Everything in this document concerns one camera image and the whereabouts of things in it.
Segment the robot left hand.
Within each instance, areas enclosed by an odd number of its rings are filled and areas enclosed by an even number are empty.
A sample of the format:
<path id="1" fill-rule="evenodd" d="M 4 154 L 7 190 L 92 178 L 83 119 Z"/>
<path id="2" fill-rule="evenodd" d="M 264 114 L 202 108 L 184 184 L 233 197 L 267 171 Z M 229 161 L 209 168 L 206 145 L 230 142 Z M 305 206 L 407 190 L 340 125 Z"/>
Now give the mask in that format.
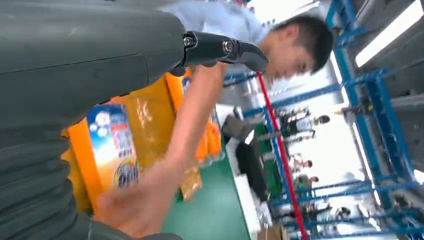
<path id="1" fill-rule="evenodd" d="M 0 129 L 62 129 L 94 105 L 193 65 L 268 64 L 254 45 L 169 12 L 103 0 L 0 3 Z"/>

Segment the person's right hand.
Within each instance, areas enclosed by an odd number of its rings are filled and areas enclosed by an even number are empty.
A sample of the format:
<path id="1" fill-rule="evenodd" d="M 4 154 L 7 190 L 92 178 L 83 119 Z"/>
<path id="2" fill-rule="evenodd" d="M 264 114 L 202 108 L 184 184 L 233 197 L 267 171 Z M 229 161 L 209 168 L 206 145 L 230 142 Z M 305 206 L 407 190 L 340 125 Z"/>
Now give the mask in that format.
<path id="1" fill-rule="evenodd" d="M 159 233 L 186 169 L 182 158 L 160 160 L 136 183 L 100 196 L 95 220 L 133 238 Z"/>

